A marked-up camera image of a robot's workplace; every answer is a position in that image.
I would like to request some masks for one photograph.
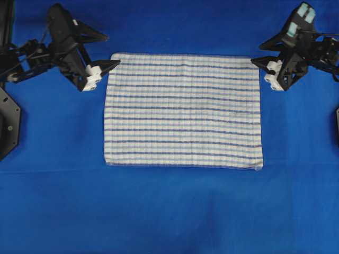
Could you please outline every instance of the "cable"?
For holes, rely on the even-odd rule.
[[[318,36],[339,36],[339,33],[317,33],[317,32],[313,32],[313,31],[306,31],[306,30],[300,30],[300,32],[302,33],[313,33],[315,35]]]
[[[46,38],[46,35],[47,35],[47,31],[48,31],[48,25],[45,29],[45,31],[43,32],[43,35],[42,35],[42,38],[41,40],[39,41],[39,45],[37,46],[37,48],[33,51],[33,53],[31,53],[30,55],[26,56],[24,59],[20,60],[15,66],[11,67],[10,69],[4,71],[3,73],[0,74],[0,77],[6,75],[7,73],[9,73],[11,70],[14,70],[16,67],[18,67],[22,62],[30,59],[32,56],[34,56],[35,53],[37,53],[37,51],[39,50],[40,48],[40,44],[43,43],[43,41],[45,40]]]

